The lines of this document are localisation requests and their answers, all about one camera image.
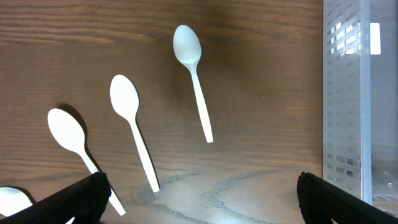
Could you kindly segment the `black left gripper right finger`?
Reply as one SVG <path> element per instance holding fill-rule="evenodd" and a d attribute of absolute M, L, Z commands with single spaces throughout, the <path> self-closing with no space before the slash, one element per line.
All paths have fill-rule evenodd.
<path fill-rule="evenodd" d="M 306 224 L 397 224 L 397 218 L 309 172 L 297 181 L 297 197 Z"/>

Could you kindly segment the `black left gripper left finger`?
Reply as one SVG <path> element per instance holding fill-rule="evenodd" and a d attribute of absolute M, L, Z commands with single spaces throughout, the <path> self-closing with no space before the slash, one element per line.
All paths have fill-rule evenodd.
<path fill-rule="evenodd" d="M 25 209 L 1 219 L 1 224 L 68 223 L 99 224 L 111 196 L 104 172 L 95 172 L 40 201 L 22 187 L 18 190 L 31 203 Z"/>

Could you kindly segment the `white plastic spoon top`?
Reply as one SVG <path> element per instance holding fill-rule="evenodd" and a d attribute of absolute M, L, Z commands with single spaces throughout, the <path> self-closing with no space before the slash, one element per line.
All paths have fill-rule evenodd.
<path fill-rule="evenodd" d="M 198 113 L 207 143 L 213 142 L 210 117 L 205 103 L 197 74 L 197 66 L 201 58 L 201 44 L 196 33 L 186 25 L 176 28 L 173 37 L 173 48 L 177 60 L 187 67 L 191 74 Z"/>

